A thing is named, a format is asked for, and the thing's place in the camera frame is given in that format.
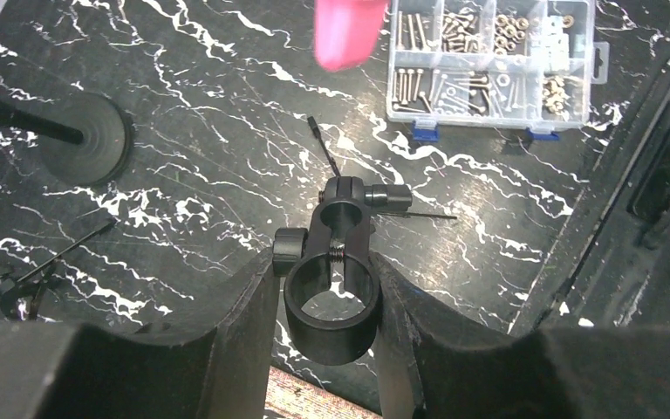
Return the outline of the tripod stand with clip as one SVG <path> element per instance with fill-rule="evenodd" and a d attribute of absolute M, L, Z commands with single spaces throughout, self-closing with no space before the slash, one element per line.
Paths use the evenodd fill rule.
<path fill-rule="evenodd" d="M 379 275 L 370 260 L 372 215 L 414 217 L 412 190 L 405 184 L 372 184 L 333 175 L 318 193 L 307 228 L 277 230 L 272 269 L 284 279 L 284 306 L 291 339 L 306 358 L 340 366 L 360 358 L 373 344 L 381 318 Z M 362 309 L 344 319 L 319 319 L 306 304 L 329 291 L 332 269 L 343 268 L 343 285 Z"/>

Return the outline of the tripod shock mount stand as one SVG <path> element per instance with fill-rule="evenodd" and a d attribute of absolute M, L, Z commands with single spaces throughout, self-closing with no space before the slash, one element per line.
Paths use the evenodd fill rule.
<path fill-rule="evenodd" d="M 38 318 L 38 311 L 44 295 L 57 287 L 59 280 L 54 277 L 58 263 L 64 256 L 76 250 L 96 236 L 110 231 L 116 225 L 112 218 L 106 219 L 95 229 L 73 241 L 56 255 L 16 277 L 10 265 L 0 266 L 0 313 L 7 320 L 24 321 Z"/>

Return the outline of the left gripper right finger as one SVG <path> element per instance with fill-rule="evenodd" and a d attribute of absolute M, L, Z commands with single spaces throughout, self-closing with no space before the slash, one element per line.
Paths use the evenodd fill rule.
<path fill-rule="evenodd" d="M 540 328 L 514 338 L 377 252 L 374 347 L 385 418 L 670 418 L 670 326 Z"/>

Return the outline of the glitter rhinestone microphone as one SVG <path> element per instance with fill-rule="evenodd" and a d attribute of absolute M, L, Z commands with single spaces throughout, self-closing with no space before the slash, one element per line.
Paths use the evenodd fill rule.
<path fill-rule="evenodd" d="M 262 418 L 377 419 L 380 416 L 271 367 Z"/>

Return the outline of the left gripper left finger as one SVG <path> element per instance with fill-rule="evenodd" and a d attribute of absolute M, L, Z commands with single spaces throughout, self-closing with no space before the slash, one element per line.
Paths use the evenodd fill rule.
<path fill-rule="evenodd" d="M 134 333 L 0 322 L 0 418 L 260 418 L 278 295 L 264 250 Z"/>

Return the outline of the pink microphone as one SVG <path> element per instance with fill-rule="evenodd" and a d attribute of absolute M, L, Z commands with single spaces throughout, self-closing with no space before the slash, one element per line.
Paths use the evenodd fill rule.
<path fill-rule="evenodd" d="M 328 72 L 364 64 L 377 44 L 388 0 L 316 0 L 314 56 Z"/>

